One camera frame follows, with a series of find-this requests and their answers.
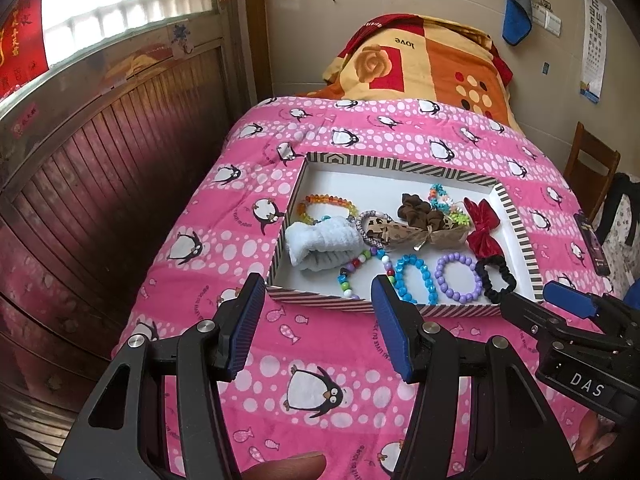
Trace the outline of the person's left hand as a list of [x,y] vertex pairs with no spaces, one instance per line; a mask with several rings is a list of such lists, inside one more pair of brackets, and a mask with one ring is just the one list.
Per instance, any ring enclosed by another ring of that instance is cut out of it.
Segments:
[[242,472],[243,480],[316,480],[326,470],[326,456],[310,452],[273,460]]

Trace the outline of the person's right hand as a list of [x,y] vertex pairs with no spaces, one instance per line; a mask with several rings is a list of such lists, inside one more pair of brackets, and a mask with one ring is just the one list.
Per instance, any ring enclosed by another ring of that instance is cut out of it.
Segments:
[[579,424],[578,436],[573,444],[573,455],[579,471],[597,463],[605,450],[615,441],[618,431],[615,422],[588,411]]

